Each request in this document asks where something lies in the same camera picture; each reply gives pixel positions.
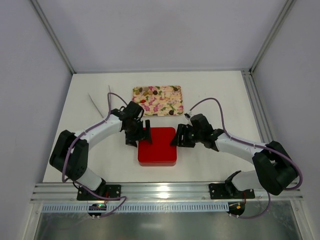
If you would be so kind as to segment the red box lid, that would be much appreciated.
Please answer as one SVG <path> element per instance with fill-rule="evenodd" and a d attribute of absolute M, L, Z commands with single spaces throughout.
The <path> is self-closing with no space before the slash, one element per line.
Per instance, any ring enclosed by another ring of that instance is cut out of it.
<path fill-rule="evenodd" d="M 137 147 L 137 160 L 146 161 L 177 161 L 177 147 L 170 146 L 176 130 L 173 127 L 152 127 L 152 144 L 140 141 Z"/>

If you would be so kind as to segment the metal tongs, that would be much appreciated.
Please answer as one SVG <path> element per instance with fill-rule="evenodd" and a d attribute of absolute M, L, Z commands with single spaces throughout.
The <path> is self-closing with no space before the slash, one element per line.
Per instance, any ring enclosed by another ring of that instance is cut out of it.
<path fill-rule="evenodd" d="M 108 115 L 109 105 L 108 105 L 108 93 L 111 92 L 109 85 L 104 85 L 102 87 L 93 88 L 87 91 L 87 95 L 102 118 Z"/>

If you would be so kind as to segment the red chocolate box with insert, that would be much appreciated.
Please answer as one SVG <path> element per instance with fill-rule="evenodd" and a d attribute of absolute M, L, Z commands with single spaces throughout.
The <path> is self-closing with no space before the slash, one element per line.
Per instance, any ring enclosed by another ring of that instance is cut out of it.
<path fill-rule="evenodd" d="M 175 161 L 138 161 L 142 167 L 173 167 L 176 165 Z"/>

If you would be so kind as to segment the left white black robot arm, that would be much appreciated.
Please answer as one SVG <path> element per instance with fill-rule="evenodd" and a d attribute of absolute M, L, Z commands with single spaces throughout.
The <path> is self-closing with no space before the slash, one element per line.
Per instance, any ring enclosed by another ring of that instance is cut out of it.
<path fill-rule="evenodd" d="M 144 109 L 130 101 L 127 106 L 113 109 L 106 119 L 82 132 L 62 131 L 55 143 L 49 164 L 61 172 L 62 180 L 74 183 L 95 199 L 120 200 L 108 193 L 106 181 L 88 167 L 89 151 L 109 136 L 124 132 L 125 144 L 137 147 L 138 142 L 152 142 L 150 121 L 142 121 Z"/>

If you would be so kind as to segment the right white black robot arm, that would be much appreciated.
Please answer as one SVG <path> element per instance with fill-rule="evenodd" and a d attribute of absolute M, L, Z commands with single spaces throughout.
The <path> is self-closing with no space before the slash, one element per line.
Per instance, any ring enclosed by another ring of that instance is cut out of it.
<path fill-rule="evenodd" d="M 188 124 L 179 124 L 171 146 L 194 148 L 201 143 L 205 148 L 236 156 L 254 166 L 254 170 L 238 170 L 225 180 L 225 190 L 234 195 L 251 189 L 264 189 L 278 196 L 288 190 L 289 185 L 298 176 L 297 168 L 283 146 L 276 141 L 254 143 L 244 139 L 235 139 L 225 130 L 216 128 L 203 114 L 188 116 Z"/>

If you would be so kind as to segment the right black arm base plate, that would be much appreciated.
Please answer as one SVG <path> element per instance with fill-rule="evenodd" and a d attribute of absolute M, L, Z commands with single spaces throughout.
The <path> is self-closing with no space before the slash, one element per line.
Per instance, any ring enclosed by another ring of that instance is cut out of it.
<path fill-rule="evenodd" d="M 232 183 L 210 183 L 208 189 L 212 200 L 254 199 L 256 197 L 253 189 L 240 191 Z"/>

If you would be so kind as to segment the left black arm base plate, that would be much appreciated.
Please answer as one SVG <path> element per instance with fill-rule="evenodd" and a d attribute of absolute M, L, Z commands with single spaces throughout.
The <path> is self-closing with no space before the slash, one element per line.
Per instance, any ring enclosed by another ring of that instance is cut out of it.
<path fill-rule="evenodd" d="M 102 186 L 99 186 L 93 192 L 101 197 L 104 198 L 119 198 L 121 196 L 121 185 L 120 184 L 105 184 L 103 183 Z M 89 193 L 85 188 L 80 186 L 78 188 L 77 197 L 78 201 L 98 201 L 102 200 L 101 198 L 96 197 Z"/>

